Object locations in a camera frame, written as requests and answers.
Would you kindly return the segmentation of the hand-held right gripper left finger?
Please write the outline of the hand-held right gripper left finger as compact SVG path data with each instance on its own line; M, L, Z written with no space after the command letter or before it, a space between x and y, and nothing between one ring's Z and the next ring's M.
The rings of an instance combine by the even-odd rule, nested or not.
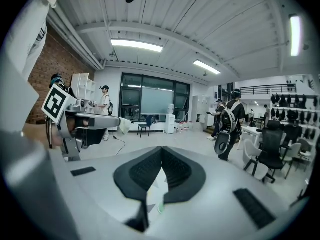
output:
M118 156L65 162L49 152L60 197L76 239L163 239L164 229L149 225L147 192L161 165L161 147Z

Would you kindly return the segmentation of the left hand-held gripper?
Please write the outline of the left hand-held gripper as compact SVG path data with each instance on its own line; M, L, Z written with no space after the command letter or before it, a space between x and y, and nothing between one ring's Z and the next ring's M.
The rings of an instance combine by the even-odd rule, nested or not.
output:
M121 124L119 117L86 113L85 101L71 87L53 84L42 105L49 148L59 146L69 162L80 161L80 151L100 144L107 129Z

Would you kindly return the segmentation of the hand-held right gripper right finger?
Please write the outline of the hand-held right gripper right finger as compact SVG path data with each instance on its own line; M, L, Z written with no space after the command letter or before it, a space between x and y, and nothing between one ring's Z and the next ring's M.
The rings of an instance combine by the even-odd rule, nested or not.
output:
M303 210L215 157L165 146L162 168L169 191L149 227L159 240L278 240Z

